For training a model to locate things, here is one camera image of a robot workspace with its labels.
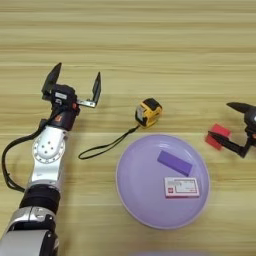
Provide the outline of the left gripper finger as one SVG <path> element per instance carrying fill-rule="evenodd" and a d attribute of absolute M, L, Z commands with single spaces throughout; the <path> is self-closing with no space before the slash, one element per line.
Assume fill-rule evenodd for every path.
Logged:
<path fill-rule="evenodd" d="M 101 94 L 101 74 L 98 73 L 93 86 L 93 99 L 92 101 L 97 104 Z"/>
<path fill-rule="evenodd" d="M 43 99 L 49 99 L 51 95 L 51 90 L 53 86 L 57 83 L 60 70 L 61 70 L 61 63 L 58 63 L 53 67 L 53 69 L 49 72 L 49 74 L 46 77 L 46 80 L 44 82 L 44 85 L 41 89 L 42 92 L 42 98 Z"/>

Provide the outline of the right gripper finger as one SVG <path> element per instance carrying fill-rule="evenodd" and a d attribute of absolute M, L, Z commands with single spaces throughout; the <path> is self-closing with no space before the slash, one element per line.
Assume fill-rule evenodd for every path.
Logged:
<path fill-rule="evenodd" d="M 246 103 L 229 102 L 228 106 L 240 113 L 256 112 L 256 107 Z"/>
<path fill-rule="evenodd" d="M 241 158 L 244 158 L 249 149 L 254 145 L 254 138 L 252 136 L 247 137 L 247 141 L 244 146 L 240 146 L 234 142 L 232 142 L 228 137 L 225 137 L 221 134 L 209 131 L 208 134 L 215 139 L 220 145 L 229 149 L 232 152 L 235 152 Z"/>

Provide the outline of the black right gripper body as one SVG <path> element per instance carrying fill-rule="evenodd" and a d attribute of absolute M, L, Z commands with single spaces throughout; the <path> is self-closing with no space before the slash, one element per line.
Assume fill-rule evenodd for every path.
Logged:
<path fill-rule="evenodd" d="M 256 130 L 249 127 L 246 128 L 247 142 L 250 146 L 256 147 Z"/>

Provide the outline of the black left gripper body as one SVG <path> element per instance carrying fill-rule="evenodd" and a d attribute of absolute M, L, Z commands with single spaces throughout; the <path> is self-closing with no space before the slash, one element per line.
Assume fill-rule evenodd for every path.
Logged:
<path fill-rule="evenodd" d="M 80 113 L 80 106 L 95 108 L 96 102 L 92 100 L 72 100 L 64 102 L 55 100 L 51 102 L 52 112 L 49 119 L 41 120 L 41 127 L 51 126 L 65 131 L 71 131 L 76 117 Z"/>

